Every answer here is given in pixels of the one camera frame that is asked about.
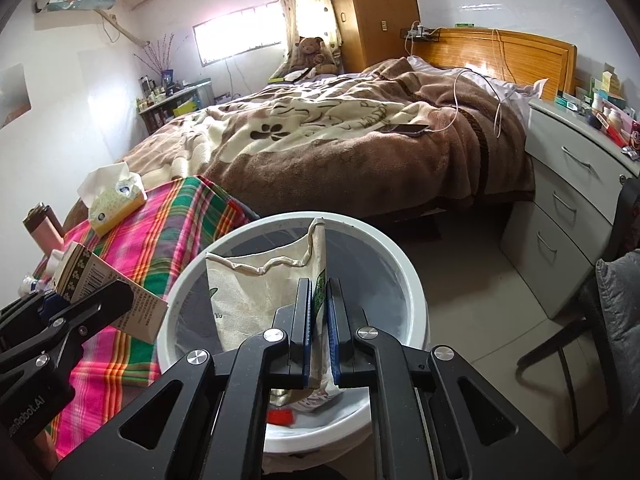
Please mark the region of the floral window curtain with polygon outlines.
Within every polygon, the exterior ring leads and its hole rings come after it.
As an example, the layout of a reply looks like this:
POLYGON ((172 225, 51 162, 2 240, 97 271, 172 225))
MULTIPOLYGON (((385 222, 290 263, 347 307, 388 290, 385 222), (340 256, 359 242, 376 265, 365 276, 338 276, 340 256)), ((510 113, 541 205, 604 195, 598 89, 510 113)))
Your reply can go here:
POLYGON ((334 61, 341 63, 342 38, 332 0, 279 0, 285 22, 285 47, 277 74, 293 66, 299 38, 320 37, 334 61))

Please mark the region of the pink brown lidded mug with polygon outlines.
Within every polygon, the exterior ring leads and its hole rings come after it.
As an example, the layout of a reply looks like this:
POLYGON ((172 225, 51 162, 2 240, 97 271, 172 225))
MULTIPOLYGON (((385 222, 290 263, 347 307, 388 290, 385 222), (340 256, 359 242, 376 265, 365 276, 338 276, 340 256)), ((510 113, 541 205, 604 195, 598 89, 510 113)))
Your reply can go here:
POLYGON ((26 214, 23 224, 45 255, 63 248, 65 231, 49 205, 38 203, 33 206, 26 214))

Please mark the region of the wooden bed headboard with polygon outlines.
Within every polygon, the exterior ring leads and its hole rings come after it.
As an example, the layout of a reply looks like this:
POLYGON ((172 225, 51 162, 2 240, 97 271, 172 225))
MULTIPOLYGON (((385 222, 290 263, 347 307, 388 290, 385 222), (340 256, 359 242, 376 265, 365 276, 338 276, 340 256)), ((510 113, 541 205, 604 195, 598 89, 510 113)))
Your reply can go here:
POLYGON ((577 47, 557 39, 513 30, 441 28, 413 40, 413 53, 438 68, 471 65, 521 86, 543 79, 547 101, 560 91, 575 92, 577 47))

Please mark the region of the grey drawer nightstand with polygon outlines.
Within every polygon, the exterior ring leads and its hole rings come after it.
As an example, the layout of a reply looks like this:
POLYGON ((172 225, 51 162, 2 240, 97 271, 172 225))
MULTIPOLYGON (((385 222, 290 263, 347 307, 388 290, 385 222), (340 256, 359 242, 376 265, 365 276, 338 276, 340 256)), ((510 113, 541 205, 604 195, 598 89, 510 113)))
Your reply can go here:
POLYGON ((514 205, 500 248, 555 318, 601 258, 620 191, 639 164, 584 116, 540 99, 529 109, 535 195, 514 205))

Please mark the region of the black chair with cushion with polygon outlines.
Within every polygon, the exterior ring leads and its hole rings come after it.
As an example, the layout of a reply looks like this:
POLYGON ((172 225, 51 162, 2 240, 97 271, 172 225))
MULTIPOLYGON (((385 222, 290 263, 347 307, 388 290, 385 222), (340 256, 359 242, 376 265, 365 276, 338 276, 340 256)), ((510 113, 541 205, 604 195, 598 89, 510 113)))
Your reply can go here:
MULTIPOLYGON (((623 257, 630 249, 631 231, 639 220, 639 180, 630 178, 623 184, 618 196, 613 229, 608 240, 602 258, 597 262, 598 266, 613 261, 616 257, 623 257)), ((613 350, 608 336, 608 328, 605 326, 605 316, 602 300, 597 283, 597 272, 591 271, 584 284, 579 287, 576 295, 570 300, 570 306, 580 313, 580 317, 564 326, 562 330, 550 339, 540 344, 534 350, 526 353, 518 360, 516 376, 521 377, 531 366, 556 354, 561 363, 568 398, 570 399, 570 412, 572 413, 573 437, 565 448, 565 452, 573 451, 576 446, 593 432, 598 425, 608 416, 612 416, 616 424, 623 416, 623 401, 620 393, 620 380, 614 365, 613 350), (564 348, 577 340, 580 336, 590 333, 600 361, 608 409, 597 418, 587 429, 580 428, 578 417, 578 404, 570 368, 564 352, 564 348)))

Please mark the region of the silver wall panel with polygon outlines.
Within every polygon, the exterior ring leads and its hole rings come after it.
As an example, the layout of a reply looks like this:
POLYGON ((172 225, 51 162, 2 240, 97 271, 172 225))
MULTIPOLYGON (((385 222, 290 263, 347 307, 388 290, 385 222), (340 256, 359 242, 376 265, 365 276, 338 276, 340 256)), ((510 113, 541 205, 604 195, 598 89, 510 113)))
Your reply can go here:
POLYGON ((0 77, 0 127, 29 112, 32 106, 22 64, 2 70, 0 77))

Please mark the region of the orange wooden wardrobe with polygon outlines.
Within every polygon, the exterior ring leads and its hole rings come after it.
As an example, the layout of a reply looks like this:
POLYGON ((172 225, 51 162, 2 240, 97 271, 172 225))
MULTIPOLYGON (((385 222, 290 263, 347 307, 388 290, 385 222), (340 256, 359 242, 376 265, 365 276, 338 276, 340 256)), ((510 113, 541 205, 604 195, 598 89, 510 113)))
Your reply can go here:
POLYGON ((416 0, 331 0, 344 69, 359 73, 405 55, 402 32, 419 19, 416 0))

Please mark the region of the cola plastic bottle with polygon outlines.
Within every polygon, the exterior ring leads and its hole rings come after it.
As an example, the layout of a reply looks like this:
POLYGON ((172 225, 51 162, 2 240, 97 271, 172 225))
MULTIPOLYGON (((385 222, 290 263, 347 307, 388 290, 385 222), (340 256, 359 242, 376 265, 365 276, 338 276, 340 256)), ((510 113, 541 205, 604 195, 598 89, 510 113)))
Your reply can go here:
POLYGON ((295 422, 294 411, 291 408, 291 391, 272 389, 269 395, 267 422, 270 425, 289 427, 295 422))

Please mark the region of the yellow tissue pack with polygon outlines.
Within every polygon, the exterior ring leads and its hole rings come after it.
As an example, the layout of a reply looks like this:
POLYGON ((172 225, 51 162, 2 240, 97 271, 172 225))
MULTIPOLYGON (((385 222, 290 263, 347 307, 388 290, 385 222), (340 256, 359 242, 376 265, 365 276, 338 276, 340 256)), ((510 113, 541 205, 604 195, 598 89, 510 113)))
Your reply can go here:
POLYGON ((78 188, 78 195, 98 237, 111 232, 148 200, 140 174, 132 172, 126 162, 90 172, 78 188))

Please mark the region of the white plastic bottle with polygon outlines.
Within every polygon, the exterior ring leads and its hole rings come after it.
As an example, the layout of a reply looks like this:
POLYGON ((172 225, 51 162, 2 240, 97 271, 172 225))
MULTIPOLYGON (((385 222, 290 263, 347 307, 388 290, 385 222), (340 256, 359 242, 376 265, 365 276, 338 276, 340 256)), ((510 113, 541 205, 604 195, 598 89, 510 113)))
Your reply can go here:
POLYGON ((38 280, 34 276, 27 274, 18 286, 18 296, 25 298, 33 294, 34 292, 47 292, 51 287, 47 280, 38 280))

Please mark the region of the dried branch vase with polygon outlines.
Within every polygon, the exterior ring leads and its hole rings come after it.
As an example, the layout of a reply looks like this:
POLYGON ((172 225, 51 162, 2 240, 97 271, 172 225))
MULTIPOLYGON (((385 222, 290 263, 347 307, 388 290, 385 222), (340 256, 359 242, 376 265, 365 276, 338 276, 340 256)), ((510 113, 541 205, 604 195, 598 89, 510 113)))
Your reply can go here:
POLYGON ((160 86, 169 88, 174 84, 174 70, 171 68, 171 53, 175 35, 164 35, 155 41, 148 41, 141 47, 141 53, 134 57, 154 74, 160 77, 160 86))

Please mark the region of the brown teddy bear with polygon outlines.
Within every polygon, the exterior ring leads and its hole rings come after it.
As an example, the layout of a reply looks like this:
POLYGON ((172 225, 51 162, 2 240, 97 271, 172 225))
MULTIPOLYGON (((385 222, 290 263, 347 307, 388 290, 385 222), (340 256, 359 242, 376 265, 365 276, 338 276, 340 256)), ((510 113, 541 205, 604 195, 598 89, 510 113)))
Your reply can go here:
POLYGON ((292 58, 292 72, 306 70, 315 75, 337 75, 338 66, 321 37, 300 37, 292 58))

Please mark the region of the black smartphone on bed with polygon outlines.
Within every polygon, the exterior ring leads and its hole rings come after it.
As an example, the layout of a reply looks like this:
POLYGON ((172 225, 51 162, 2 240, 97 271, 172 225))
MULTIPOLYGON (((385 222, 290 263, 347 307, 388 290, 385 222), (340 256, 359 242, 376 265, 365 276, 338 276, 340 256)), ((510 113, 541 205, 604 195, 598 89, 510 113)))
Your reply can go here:
POLYGON ((430 130, 428 125, 420 124, 389 124, 378 128, 379 133, 397 133, 410 138, 418 138, 430 130))

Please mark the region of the white barcode carton box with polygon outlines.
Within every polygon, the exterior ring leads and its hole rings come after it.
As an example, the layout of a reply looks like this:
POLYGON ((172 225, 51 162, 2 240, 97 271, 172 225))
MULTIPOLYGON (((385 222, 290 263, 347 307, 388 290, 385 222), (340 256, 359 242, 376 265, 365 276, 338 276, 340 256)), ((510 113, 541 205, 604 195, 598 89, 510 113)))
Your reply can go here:
POLYGON ((132 338, 152 344, 167 304, 91 250, 71 242, 53 274, 53 289, 70 304, 101 307, 101 320, 132 338))

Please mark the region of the brown beige floral blanket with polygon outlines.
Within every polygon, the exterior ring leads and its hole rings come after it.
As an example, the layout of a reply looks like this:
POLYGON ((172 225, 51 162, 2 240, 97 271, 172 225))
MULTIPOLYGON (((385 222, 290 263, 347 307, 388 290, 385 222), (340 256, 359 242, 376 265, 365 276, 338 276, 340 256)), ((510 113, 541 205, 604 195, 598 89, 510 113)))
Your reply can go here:
POLYGON ((535 176, 511 100, 472 70, 391 58, 183 115, 124 162, 146 188, 203 176, 264 217, 316 210, 373 218, 523 198, 535 176), (418 138, 378 132, 389 124, 431 130, 418 138))

